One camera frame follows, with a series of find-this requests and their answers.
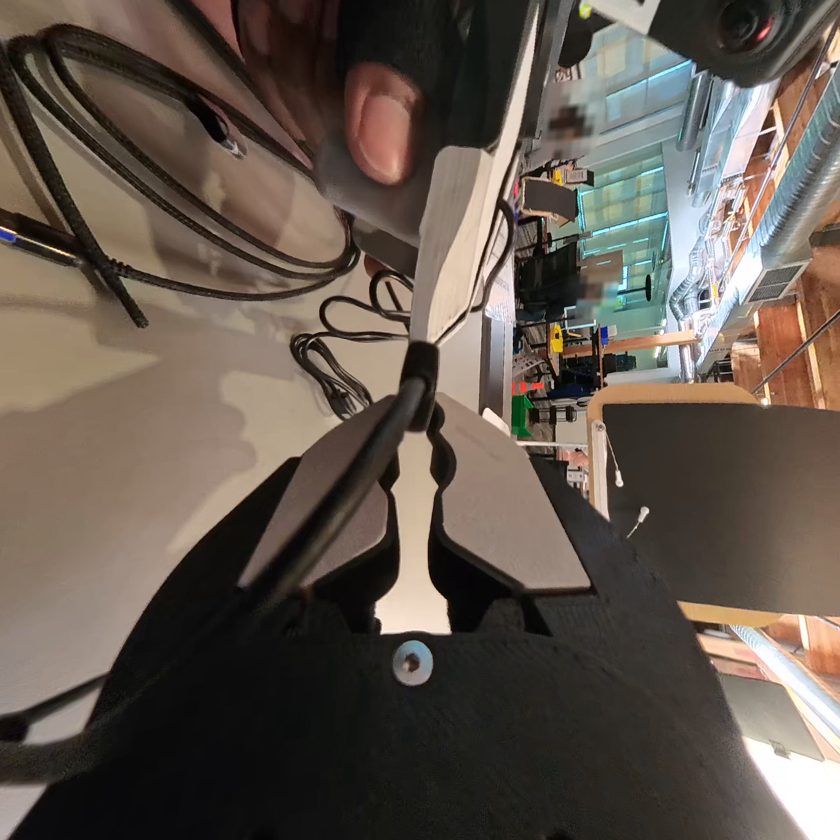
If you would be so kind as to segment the person's left hand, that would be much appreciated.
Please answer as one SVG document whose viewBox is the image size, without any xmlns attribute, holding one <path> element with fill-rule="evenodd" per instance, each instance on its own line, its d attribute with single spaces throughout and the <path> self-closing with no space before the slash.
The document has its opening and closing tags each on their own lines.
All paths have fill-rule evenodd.
<svg viewBox="0 0 840 840">
<path fill-rule="evenodd" d="M 364 62 L 340 79 L 338 1 L 197 1 L 245 66 L 260 104 L 312 157 L 341 132 L 351 158 L 373 181 L 403 182 L 423 127 L 424 97 L 399 71 Z"/>
</svg>

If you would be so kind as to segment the silver spiral air duct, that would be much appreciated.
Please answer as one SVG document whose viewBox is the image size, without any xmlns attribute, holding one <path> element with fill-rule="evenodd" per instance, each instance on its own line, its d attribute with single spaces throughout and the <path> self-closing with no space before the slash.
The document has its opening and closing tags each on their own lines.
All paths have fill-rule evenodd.
<svg viewBox="0 0 840 840">
<path fill-rule="evenodd" d="M 752 237 L 772 259 L 808 245 L 839 190 L 839 76 L 834 73 Z"/>
</svg>

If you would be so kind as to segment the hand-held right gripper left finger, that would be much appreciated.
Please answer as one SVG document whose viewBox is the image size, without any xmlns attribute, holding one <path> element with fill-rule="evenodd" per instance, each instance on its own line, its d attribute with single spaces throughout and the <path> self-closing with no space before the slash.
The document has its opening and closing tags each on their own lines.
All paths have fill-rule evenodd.
<svg viewBox="0 0 840 840">
<path fill-rule="evenodd" d="M 299 458 L 239 578 L 240 586 L 256 579 L 314 511 L 392 402 L 392 396 L 375 402 L 330 430 Z M 375 604 L 393 586 L 399 571 L 398 528 L 391 491 L 394 472 L 398 472 L 396 462 L 385 472 L 385 481 L 374 483 L 302 583 L 306 593 L 335 604 L 354 632 L 375 631 Z"/>
</svg>

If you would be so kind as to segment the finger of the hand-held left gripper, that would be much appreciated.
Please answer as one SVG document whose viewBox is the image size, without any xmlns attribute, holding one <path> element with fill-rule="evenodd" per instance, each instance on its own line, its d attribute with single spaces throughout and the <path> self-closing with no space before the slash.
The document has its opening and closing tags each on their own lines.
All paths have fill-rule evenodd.
<svg viewBox="0 0 840 840">
<path fill-rule="evenodd" d="M 496 202 L 495 163 L 494 154 L 474 148 L 437 155 L 419 229 L 412 342 L 441 342 L 471 304 Z"/>
</svg>

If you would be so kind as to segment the dark board with wooden edge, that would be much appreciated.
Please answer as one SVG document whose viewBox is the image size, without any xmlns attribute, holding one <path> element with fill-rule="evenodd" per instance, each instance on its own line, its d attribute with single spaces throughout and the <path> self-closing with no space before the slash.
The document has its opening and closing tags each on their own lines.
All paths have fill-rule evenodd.
<svg viewBox="0 0 840 840">
<path fill-rule="evenodd" d="M 609 385 L 591 502 L 682 604 L 838 617 L 839 413 L 727 384 Z"/>
</svg>

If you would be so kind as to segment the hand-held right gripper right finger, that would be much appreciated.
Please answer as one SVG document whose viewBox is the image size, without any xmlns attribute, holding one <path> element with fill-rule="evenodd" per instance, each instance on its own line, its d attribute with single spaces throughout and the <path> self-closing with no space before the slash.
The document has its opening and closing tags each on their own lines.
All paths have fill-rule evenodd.
<svg viewBox="0 0 840 840">
<path fill-rule="evenodd" d="M 531 459 L 506 429 L 439 394 L 427 436 L 437 486 L 428 569 L 452 632 L 479 630 L 494 602 L 592 590 Z"/>
</svg>

